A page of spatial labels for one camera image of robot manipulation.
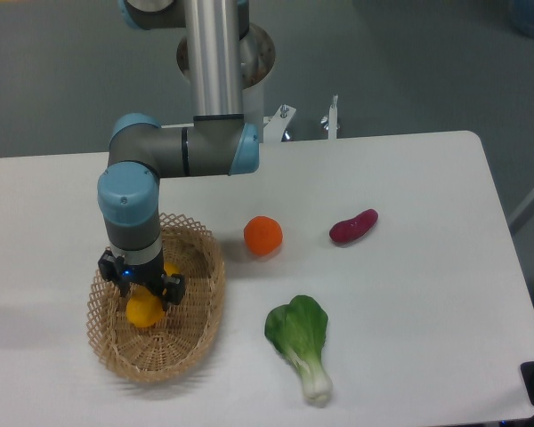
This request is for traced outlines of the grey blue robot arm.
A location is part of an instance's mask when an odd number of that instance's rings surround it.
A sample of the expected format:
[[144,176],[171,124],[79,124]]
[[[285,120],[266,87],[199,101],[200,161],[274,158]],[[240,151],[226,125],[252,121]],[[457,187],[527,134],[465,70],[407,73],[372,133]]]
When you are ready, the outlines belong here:
[[240,43],[250,30],[246,1],[122,1],[137,28],[185,27],[193,126],[164,128],[139,113],[118,119],[97,201],[110,248],[98,261],[122,295],[145,287],[164,310],[179,304],[185,280],[169,275],[159,220],[166,178],[253,173],[259,167],[257,126],[246,120]]

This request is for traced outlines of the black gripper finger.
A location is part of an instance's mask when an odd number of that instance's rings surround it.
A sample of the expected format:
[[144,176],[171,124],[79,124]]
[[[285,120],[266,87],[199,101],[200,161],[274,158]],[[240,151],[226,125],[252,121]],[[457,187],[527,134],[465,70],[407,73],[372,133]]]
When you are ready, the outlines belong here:
[[160,300],[163,311],[182,302],[186,291],[186,280],[183,274],[163,274],[154,285],[154,295]]
[[121,297],[126,297],[134,281],[132,268],[125,263],[123,256],[117,256],[110,249],[106,249],[99,261],[98,270],[105,281],[111,282],[119,291]]

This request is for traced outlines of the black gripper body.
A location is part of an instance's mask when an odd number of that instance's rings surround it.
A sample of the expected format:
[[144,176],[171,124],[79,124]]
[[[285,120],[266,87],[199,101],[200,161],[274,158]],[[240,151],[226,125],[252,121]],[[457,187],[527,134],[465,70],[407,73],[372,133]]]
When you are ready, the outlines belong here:
[[162,253],[150,262],[139,265],[127,264],[122,256],[118,256],[114,259],[113,266],[115,275],[112,281],[118,287],[121,296],[127,296],[131,284],[144,286],[156,296],[162,294],[165,287],[163,277],[166,274]]

